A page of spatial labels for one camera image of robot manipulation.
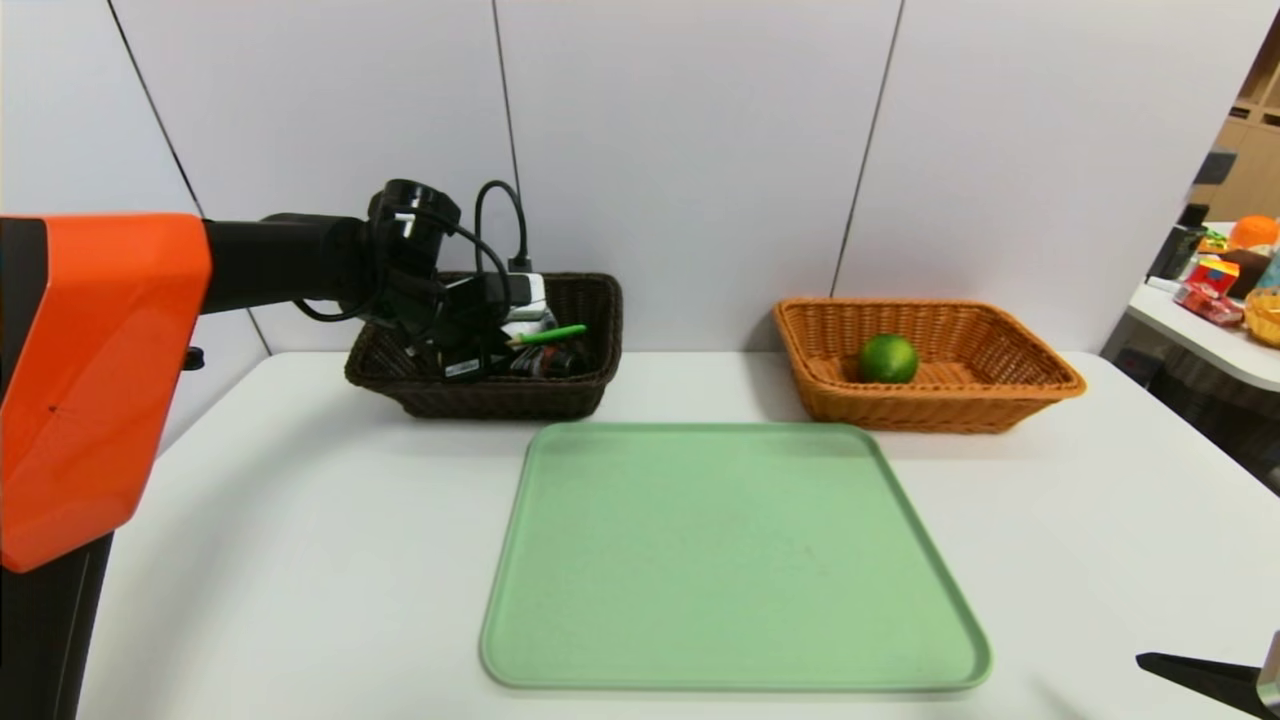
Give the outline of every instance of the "orange wicker basket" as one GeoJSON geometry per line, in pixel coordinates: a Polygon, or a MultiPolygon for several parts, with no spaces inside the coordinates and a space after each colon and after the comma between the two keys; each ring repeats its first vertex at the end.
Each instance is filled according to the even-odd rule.
{"type": "Polygon", "coordinates": [[[1258,342],[1280,347],[1280,287],[1251,292],[1244,299],[1244,323],[1258,342]]]}
{"type": "Polygon", "coordinates": [[[883,430],[1000,433],[1084,392],[1084,379],[1012,315],[982,302],[785,300],[774,320],[815,420],[883,430]],[[844,364],[881,333],[920,356],[906,384],[856,383],[844,364]]]}

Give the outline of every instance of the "green tray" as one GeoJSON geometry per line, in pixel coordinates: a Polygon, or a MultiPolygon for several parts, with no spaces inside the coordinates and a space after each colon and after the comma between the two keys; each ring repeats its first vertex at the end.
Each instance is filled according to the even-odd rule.
{"type": "Polygon", "coordinates": [[[991,671],[876,442],[822,424],[538,433],[480,655],[517,688],[955,691],[991,671]]]}

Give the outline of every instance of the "orange fruit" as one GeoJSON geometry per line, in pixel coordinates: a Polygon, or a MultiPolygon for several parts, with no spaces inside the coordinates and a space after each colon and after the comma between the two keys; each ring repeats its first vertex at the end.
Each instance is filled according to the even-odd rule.
{"type": "Polygon", "coordinates": [[[1277,236],[1280,236],[1280,225],[1274,218],[1249,215],[1240,218],[1231,228],[1231,247],[1248,250],[1256,245],[1271,246],[1275,245],[1277,236]]]}

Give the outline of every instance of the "white counter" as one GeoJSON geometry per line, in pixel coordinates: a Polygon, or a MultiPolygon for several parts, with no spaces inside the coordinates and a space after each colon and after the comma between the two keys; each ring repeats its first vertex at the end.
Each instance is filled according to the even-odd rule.
{"type": "MultiPolygon", "coordinates": [[[[119,530],[82,720],[1238,720],[1148,675],[1257,665],[1280,500],[1098,357],[1004,436],[877,433],[995,650],[963,694],[517,692],[477,637],[527,423],[413,421],[343,355],[262,363],[119,530]]],[[[800,420],[780,355],[628,354],[595,420],[800,420]]]]}
{"type": "Polygon", "coordinates": [[[1134,291],[1128,311],[1228,375],[1280,392],[1280,350],[1254,341],[1248,331],[1220,328],[1175,304],[1169,292],[1147,284],[1134,291]]]}

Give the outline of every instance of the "white wall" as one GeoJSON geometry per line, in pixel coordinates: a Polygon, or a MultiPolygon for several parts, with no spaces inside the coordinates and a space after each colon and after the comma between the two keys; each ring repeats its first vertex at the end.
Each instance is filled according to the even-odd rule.
{"type": "Polygon", "coordinates": [[[498,0],[540,266],[618,277],[630,350],[776,342],[831,291],[897,10],[498,0]]]}
{"type": "MultiPolygon", "coordinates": [[[[209,218],[364,218],[404,177],[447,192],[470,227],[480,186],[515,182],[489,0],[115,6],[209,218]]],[[[513,255],[509,205],[486,209],[486,240],[513,255]]],[[[468,266],[471,246],[449,242],[442,265],[468,266]]],[[[273,352],[347,350],[360,329],[292,305],[253,314],[273,352]]]]}
{"type": "MultiPolygon", "coordinates": [[[[195,208],[102,0],[4,3],[4,210],[195,208]]],[[[266,357],[247,313],[201,318],[161,446],[266,357]]]]}
{"type": "Polygon", "coordinates": [[[836,292],[973,297],[1097,351],[1276,0],[908,0],[836,292]]]}
{"type": "MultiPolygon", "coordinates": [[[[1276,4],[908,0],[837,292],[977,297],[1101,347],[1276,4]]],[[[10,209],[189,209],[105,5],[5,8],[10,209]]],[[[118,9],[210,217],[358,215],[393,176],[470,210],[513,179],[489,0],[118,9]]],[[[893,3],[497,9],[534,258],[618,274],[628,347],[755,347],[774,299],[826,293],[893,3]]],[[[357,329],[259,319],[275,350],[357,329]]]]}

